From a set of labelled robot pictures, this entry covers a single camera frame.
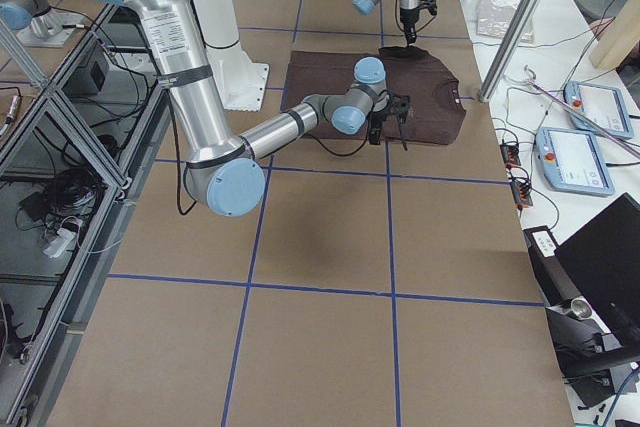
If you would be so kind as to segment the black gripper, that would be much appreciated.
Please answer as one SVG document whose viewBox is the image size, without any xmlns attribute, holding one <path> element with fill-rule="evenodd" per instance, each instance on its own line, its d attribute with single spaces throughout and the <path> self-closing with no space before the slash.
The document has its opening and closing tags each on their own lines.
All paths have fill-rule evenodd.
<svg viewBox="0 0 640 427">
<path fill-rule="evenodd" d="M 419 20 L 419 9 L 399 10 L 399 22 L 407 45 L 413 45 L 417 41 L 416 23 Z"/>
<path fill-rule="evenodd" d="M 388 117 L 386 109 L 374 111 L 370 116 L 369 143 L 371 145 L 379 145 L 381 143 L 381 132 L 383 124 Z"/>
</svg>

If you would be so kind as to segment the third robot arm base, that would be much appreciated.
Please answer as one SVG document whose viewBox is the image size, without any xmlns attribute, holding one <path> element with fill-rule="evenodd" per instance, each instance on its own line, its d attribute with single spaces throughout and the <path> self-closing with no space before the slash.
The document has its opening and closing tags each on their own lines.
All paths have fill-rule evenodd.
<svg viewBox="0 0 640 427">
<path fill-rule="evenodd" d="M 1 0 L 1 19 L 29 47 L 60 48 L 75 30 L 48 0 Z"/>
</svg>

